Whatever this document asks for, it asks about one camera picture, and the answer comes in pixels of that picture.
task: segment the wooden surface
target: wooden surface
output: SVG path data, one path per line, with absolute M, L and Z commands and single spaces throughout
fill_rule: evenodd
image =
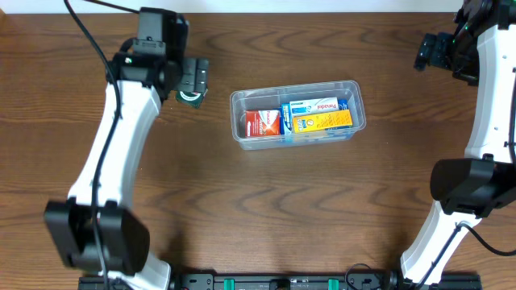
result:
M 81 16 L 107 56 L 137 17 Z M 434 163 L 460 158 L 476 88 L 413 70 L 426 32 L 451 14 L 192 14 L 188 55 L 210 58 L 201 110 L 167 101 L 148 136 L 135 214 L 163 259 L 218 272 L 395 267 L 431 207 Z M 9 15 L 0 31 L 0 288 L 74 289 L 43 224 L 84 165 L 104 105 L 104 68 L 68 15 Z M 231 136 L 239 89 L 355 80 L 368 125 L 351 141 L 243 151 Z M 478 231 L 514 247 L 516 207 Z M 515 259 L 468 236 L 447 265 L 486 289 L 516 284 Z

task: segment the red and white box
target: red and white box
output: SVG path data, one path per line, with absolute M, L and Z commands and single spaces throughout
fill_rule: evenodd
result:
M 280 111 L 245 112 L 246 137 L 277 136 L 280 134 Z

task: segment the green strip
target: green strip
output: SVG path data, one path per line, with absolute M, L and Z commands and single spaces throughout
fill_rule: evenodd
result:
M 339 281 L 337 279 L 329 279 L 328 290 L 339 290 Z
M 235 281 L 233 279 L 224 280 L 224 290 L 235 290 Z

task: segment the plastic container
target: plastic container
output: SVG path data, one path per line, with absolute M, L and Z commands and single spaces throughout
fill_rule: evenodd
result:
M 302 134 L 247 137 L 245 136 L 245 112 L 247 110 L 279 109 L 291 101 L 337 97 L 347 100 L 353 126 L 346 129 L 326 130 Z M 360 88 L 355 81 L 290 85 L 267 89 L 248 89 L 234 92 L 231 101 L 231 129 L 233 137 L 245 150 L 291 147 L 317 143 L 349 140 L 357 131 L 365 128 L 364 103 Z

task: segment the white background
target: white background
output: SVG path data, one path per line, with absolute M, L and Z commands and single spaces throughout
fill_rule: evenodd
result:
M 139 9 L 159 7 L 181 13 L 289 12 L 457 12 L 463 0 L 105 0 Z M 70 0 L 78 13 L 114 13 L 109 7 Z M 62 0 L 0 0 L 10 13 L 66 13 Z

